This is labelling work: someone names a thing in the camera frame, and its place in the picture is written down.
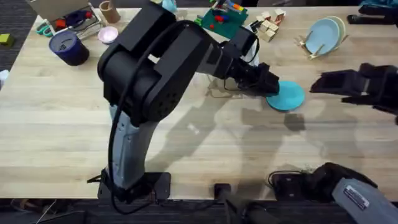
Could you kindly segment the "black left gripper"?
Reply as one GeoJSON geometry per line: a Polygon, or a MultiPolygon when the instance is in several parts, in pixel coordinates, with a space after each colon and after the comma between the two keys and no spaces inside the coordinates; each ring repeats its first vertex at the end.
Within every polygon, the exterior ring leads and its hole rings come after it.
{"type": "Polygon", "coordinates": [[[257,96],[279,94],[279,77],[270,71],[270,66],[260,63],[250,65],[245,56],[254,42],[221,42],[213,45],[213,76],[220,80],[232,78],[236,91],[249,91],[257,96]]]}

